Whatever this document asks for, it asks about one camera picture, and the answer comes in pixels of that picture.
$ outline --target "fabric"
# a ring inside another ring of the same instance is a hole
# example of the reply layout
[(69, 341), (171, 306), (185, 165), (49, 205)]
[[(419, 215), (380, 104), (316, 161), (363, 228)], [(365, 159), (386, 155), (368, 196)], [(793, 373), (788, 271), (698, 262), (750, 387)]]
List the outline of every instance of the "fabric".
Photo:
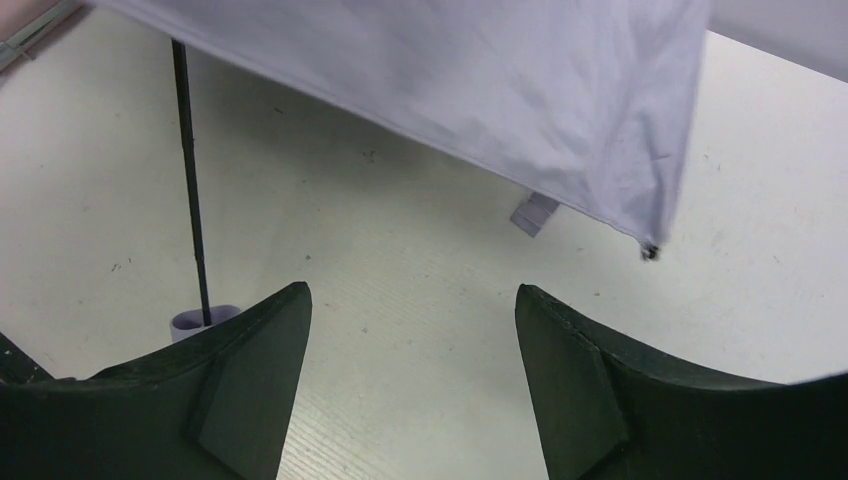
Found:
[(92, 0), (646, 244), (677, 204), (709, 0)]

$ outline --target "gray wall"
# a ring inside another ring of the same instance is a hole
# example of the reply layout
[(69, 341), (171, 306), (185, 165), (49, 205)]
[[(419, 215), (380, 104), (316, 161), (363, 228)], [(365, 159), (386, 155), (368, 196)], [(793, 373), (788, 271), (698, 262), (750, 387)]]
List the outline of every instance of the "gray wall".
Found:
[(713, 0), (718, 34), (848, 82), (848, 0)]

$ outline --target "white fabric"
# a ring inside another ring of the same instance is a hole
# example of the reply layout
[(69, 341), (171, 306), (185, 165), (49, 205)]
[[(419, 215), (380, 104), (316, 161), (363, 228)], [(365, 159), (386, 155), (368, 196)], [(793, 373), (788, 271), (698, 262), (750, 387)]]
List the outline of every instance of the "white fabric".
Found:
[(93, 0), (644, 243), (677, 203), (709, 0)]

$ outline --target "table surface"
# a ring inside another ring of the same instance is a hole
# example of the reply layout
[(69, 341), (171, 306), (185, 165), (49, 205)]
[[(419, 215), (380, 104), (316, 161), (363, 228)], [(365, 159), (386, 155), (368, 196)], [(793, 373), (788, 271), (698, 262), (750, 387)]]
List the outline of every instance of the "table surface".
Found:
[[(0, 331), (54, 376), (197, 308), (169, 39), (96, 11), (0, 88)], [(848, 84), (711, 34), (657, 263), (485, 171), (190, 52), (213, 304), (309, 282), (280, 478), (542, 479), (514, 295), (720, 370), (845, 370)]]

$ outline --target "thin black rod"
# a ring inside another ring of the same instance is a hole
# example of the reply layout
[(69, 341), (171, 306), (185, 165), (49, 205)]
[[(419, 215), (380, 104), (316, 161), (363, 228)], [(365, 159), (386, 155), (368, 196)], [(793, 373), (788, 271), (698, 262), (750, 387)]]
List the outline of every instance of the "thin black rod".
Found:
[(200, 227), (200, 196), (197, 192), (197, 164), (194, 159), (194, 131), (191, 126), (191, 98), (188, 90), (188, 65), (185, 45), (171, 40), (174, 50), (174, 77), (177, 81), (177, 109), (180, 112), (180, 137), (183, 142), (188, 209), (191, 217), (191, 238), (194, 242), (194, 260), (197, 263), (197, 283), (200, 285), (200, 305), (203, 325), (212, 325), (209, 311), (209, 286), (206, 283), (206, 257), (203, 254), (203, 230)]

